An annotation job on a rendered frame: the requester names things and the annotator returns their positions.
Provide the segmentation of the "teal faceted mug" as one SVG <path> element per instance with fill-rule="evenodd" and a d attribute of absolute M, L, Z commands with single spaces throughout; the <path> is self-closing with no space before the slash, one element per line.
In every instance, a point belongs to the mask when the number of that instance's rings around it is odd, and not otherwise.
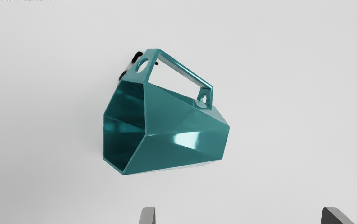
<path fill-rule="evenodd" d="M 197 84 L 197 98 L 150 83 L 157 60 Z M 147 49 L 120 77 L 103 114 L 103 160 L 122 175 L 202 166 L 223 158 L 229 130 L 212 85 L 163 50 Z"/>

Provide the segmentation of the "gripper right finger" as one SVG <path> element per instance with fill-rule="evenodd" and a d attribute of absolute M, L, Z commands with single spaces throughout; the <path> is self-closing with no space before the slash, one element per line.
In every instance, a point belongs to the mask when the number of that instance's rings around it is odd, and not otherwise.
<path fill-rule="evenodd" d="M 321 224 L 354 224 L 354 222 L 336 207 L 323 207 Z"/>

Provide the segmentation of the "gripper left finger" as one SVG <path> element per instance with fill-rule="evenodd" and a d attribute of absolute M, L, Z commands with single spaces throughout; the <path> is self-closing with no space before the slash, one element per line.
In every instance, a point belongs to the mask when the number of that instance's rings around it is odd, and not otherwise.
<path fill-rule="evenodd" d="M 139 224 L 156 224 L 156 208 L 144 207 L 141 210 Z"/>

